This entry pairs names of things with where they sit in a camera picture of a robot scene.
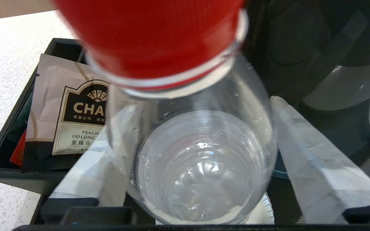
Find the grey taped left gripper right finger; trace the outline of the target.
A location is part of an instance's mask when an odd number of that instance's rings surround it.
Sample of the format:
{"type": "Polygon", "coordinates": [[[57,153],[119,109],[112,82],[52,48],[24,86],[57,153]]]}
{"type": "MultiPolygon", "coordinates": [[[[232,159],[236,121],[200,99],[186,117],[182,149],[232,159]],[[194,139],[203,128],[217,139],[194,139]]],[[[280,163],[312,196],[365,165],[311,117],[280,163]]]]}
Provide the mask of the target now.
{"type": "Polygon", "coordinates": [[[296,200],[311,224],[370,224],[370,177],[283,98],[270,103],[296,200]]]}

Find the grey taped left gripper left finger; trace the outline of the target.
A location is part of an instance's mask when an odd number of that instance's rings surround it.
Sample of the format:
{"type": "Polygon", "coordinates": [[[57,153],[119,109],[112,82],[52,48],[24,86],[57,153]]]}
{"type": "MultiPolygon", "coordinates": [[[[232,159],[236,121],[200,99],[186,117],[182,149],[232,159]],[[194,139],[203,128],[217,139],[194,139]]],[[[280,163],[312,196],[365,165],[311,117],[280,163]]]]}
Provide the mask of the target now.
{"type": "Polygon", "coordinates": [[[58,224],[72,207],[121,207],[125,194],[125,177],[114,165],[107,135],[100,133],[41,206],[40,214],[45,224],[58,224]]]}

